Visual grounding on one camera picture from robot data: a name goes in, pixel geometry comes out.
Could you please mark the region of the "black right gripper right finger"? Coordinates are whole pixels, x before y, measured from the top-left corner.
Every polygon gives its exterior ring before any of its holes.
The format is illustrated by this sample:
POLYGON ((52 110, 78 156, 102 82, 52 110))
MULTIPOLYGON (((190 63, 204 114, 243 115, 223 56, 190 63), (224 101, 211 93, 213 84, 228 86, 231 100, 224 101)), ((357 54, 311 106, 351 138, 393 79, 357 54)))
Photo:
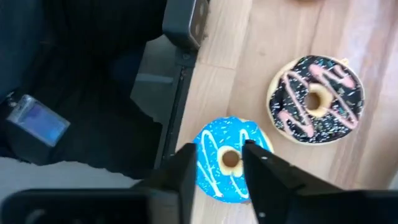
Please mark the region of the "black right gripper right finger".
POLYGON ((244 177, 259 223, 397 223, 397 191, 343 190, 247 140, 244 177))

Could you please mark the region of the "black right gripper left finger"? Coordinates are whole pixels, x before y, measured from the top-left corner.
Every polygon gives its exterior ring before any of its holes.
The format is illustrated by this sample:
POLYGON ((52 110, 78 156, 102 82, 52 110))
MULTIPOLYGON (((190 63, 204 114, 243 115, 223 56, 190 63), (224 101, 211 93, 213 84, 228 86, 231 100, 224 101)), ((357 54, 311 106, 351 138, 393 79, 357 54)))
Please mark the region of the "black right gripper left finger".
POLYGON ((197 150, 186 143, 128 189, 34 189, 8 196, 1 223, 188 223, 197 150))

